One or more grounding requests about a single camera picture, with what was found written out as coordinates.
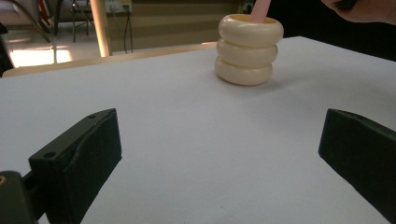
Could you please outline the pink hairbrush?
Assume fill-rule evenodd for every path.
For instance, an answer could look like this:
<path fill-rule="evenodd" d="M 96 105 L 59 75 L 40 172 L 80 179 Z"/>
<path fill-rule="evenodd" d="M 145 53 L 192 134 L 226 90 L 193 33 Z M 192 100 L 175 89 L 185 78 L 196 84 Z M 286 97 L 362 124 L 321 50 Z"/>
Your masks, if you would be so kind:
<path fill-rule="evenodd" d="M 256 0 L 252 12 L 250 14 L 250 21 L 255 23 L 264 22 L 271 1 L 272 0 Z"/>

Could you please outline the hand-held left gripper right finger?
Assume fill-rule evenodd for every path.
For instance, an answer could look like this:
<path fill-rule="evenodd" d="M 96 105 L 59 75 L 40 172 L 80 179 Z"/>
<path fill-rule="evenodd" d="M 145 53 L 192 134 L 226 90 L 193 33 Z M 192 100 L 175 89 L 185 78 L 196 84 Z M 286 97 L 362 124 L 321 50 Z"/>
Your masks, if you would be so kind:
<path fill-rule="evenodd" d="M 396 132 L 361 115 L 327 111 L 319 156 L 396 224 Z"/>

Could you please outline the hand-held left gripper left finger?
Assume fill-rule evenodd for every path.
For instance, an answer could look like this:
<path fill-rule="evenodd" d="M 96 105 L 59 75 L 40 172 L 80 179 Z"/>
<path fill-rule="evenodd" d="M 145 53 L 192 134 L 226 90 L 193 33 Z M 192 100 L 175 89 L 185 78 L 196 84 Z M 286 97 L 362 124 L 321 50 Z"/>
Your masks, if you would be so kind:
<path fill-rule="evenodd" d="M 79 224 L 120 160 L 114 108 L 87 116 L 32 155 L 49 222 Z"/>

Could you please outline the white table board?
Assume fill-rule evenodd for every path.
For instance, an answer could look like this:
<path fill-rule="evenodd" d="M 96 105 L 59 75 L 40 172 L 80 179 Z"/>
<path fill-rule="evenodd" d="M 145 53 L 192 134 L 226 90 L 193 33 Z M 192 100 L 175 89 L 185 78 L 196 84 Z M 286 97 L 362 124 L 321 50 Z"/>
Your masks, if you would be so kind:
<path fill-rule="evenodd" d="M 396 63 L 303 37 L 264 84 L 213 49 L 0 79 L 0 170 L 84 117 L 118 113 L 122 158 L 83 224 L 388 224 L 318 155 L 337 108 L 396 131 Z"/>

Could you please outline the cream ribbed cup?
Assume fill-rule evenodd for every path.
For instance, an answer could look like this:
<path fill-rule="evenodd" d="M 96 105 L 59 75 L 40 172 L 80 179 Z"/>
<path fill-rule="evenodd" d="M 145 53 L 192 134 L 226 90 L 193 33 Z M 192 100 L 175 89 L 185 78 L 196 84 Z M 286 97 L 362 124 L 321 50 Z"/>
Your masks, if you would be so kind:
<path fill-rule="evenodd" d="M 247 14 L 225 16 L 219 22 L 216 74 L 225 81 L 256 86 L 273 74 L 277 43 L 283 38 L 283 25 L 271 18 L 250 22 Z"/>

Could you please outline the wall power socket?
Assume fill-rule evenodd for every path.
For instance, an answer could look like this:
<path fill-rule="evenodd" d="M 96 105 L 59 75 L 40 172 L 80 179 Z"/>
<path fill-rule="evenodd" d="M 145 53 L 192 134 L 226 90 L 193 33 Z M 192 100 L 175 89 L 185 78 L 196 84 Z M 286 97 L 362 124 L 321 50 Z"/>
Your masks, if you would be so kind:
<path fill-rule="evenodd" d="M 105 0 L 106 13 L 123 13 L 132 11 L 132 0 Z"/>

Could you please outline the wooden post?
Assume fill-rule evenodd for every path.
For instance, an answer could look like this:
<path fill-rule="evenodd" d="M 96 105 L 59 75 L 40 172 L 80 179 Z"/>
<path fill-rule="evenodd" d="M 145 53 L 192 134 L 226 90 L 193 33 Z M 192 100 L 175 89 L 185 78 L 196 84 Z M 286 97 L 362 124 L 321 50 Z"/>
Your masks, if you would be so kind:
<path fill-rule="evenodd" d="M 98 46 L 102 57 L 112 55 L 107 38 L 105 0 L 90 0 Z"/>

